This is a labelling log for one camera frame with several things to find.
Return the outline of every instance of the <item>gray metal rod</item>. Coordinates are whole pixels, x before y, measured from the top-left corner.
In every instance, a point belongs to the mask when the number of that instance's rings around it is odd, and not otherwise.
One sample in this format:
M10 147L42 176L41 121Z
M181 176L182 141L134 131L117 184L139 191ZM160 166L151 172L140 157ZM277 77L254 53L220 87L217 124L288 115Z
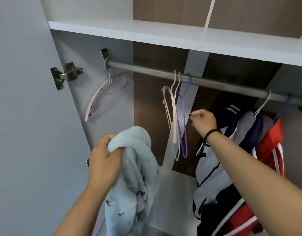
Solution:
M107 60L107 65L109 67L116 67L120 69L127 69L131 70L133 72L146 74L146 75L152 75L164 79L171 79L174 80L175 74L173 72L167 72L162 71L158 69L151 69L143 66L133 65L133 64L125 64L125 63L119 63L111 60ZM181 81L184 83L188 83L188 76L187 75L181 75ZM256 97L256 98L263 98L266 99L268 95L267 90L263 89L257 89L257 88L251 88L251 87L245 87L243 85L236 85L236 84L229 84L217 80L212 79L206 79L202 77L192 76L191 83L194 85L204 86L220 91L226 91L231 93L237 93L242 94L246 96ZM289 98L288 95L280 95L272 93L270 100L280 103L285 103L287 99ZM295 105L295 106L302 106L302 98L291 98L288 102L289 104Z

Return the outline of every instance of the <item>light blue towel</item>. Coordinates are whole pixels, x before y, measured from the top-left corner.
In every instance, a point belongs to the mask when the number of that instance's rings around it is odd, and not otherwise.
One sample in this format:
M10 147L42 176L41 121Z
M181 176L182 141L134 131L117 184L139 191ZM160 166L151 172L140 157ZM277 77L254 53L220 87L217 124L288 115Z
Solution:
M109 142L108 150L119 147L126 148L121 174L105 200L107 236L140 232L158 190L158 164L147 131L134 126L119 133Z

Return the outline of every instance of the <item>wardrobe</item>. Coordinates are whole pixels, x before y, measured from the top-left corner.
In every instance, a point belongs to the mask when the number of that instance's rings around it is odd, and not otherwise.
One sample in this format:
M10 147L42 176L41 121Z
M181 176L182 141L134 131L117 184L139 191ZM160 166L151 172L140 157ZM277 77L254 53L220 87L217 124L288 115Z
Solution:
M110 73L131 82L85 121L108 79L103 49ZM119 63L128 67L112 67ZM261 90L191 84L186 118L233 103L258 107L271 90L279 101L264 109L283 109L285 176L302 189L302 0L0 0L0 235L51 235L86 185L96 142L132 126L148 131L161 167L147 224L196 235L193 156L202 138L188 121L188 157L175 161L161 91L173 81L146 68ZM103 222L102 207L93 235L103 235Z

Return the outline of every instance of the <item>left hand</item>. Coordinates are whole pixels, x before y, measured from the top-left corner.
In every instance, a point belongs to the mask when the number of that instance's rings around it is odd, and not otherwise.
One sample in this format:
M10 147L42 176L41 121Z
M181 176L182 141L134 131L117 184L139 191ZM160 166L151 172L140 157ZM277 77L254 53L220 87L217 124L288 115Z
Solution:
M120 175L125 148L108 151L107 145L114 137L113 134L104 135L91 152L87 188L107 193Z

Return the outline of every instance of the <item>metal hinge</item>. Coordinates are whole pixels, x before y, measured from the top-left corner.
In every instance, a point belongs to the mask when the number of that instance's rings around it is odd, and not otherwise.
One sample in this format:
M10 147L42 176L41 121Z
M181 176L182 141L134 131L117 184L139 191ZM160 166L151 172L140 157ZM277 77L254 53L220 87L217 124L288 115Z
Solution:
M56 67L50 69L57 90L63 88L63 82L65 80L67 81L76 80L77 76L83 73L83 68L75 67L73 62L66 63L65 69L66 69L66 73L59 71Z

